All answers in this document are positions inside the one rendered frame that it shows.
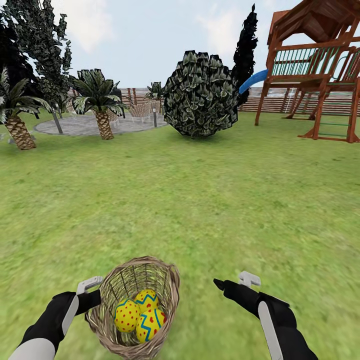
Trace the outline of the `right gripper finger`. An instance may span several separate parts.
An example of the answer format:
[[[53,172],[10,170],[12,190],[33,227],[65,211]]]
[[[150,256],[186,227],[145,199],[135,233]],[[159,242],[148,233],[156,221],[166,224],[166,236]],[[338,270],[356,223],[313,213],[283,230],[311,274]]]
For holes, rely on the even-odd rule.
[[[226,280],[225,280],[225,281],[222,281],[222,280],[219,280],[219,279],[214,278],[214,279],[213,279],[213,282],[216,284],[216,286],[217,286],[221,291],[223,291],[223,290],[225,289]]]

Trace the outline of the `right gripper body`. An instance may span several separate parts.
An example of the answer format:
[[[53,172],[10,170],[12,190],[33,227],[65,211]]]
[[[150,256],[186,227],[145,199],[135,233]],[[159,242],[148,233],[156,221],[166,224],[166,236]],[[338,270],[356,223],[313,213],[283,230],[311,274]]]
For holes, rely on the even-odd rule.
[[[249,310],[246,308],[246,298],[250,291],[254,290],[243,284],[238,284],[234,281],[227,279],[225,289],[223,290],[223,295],[226,298],[237,302],[240,306],[242,306],[249,312]]]

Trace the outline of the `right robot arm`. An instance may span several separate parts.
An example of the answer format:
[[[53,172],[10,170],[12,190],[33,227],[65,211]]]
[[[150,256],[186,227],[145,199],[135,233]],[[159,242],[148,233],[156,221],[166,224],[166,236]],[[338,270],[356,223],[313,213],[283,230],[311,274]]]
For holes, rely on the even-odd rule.
[[[251,284],[261,286],[259,276],[242,271],[238,277],[238,283],[216,278],[213,282],[226,298],[237,302],[260,319],[271,360],[319,360],[297,330],[297,320],[289,308],[290,304],[251,289]]]

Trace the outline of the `wicker basket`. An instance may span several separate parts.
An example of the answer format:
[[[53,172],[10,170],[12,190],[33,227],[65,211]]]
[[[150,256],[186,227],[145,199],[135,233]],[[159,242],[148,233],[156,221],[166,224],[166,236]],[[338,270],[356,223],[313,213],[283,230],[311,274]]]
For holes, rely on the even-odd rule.
[[[133,342],[136,339],[136,334],[133,330],[129,333],[129,336],[133,341],[131,340],[129,345],[127,345],[128,342],[126,340],[124,341],[123,333],[115,328],[111,322],[114,309],[112,307],[110,308],[107,304],[109,297],[103,293],[103,291],[112,284],[110,280],[117,273],[119,274],[122,282],[125,280],[123,271],[125,268],[143,266],[144,271],[147,271],[148,265],[150,264],[152,264],[151,268],[156,270],[155,277],[157,279],[160,277],[159,268],[164,271],[164,283],[162,284],[164,289],[161,297],[158,297],[158,301],[161,310],[165,313],[166,323],[158,330],[150,341],[142,344],[137,341]],[[101,304],[84,312],[84,320],[88,322],[89,328],[92,332],[98,336],[99,343],[108,349],[112,354],[121,356],[124,360],[151,360],[155,358],[161,351],[168,337],[172,322],[175,320],[176,310],[180,300],[179,288],[181,286],[181,277],[179,269],[175,267],[173,262],[167,264],[155,256],[151,257],[147,255],[134,257],[112,269],[103,281],[104,282],[99,285]],[[146,277],[141,283],[147,287],[152,285],[154,282]],[[104,309],[103,312],[101,309]],[[102,316],[100,315],[101,312]]]

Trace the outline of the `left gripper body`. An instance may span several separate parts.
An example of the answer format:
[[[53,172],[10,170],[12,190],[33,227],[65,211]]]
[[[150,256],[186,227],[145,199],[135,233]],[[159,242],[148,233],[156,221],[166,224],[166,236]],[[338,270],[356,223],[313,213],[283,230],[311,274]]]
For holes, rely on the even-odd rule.
[[[84,306],[82,308],[82,311],[80,312],[81,314],[101,304],[100,289],[89,293],[82,293],[81,296],[83,296],[84,298]]]

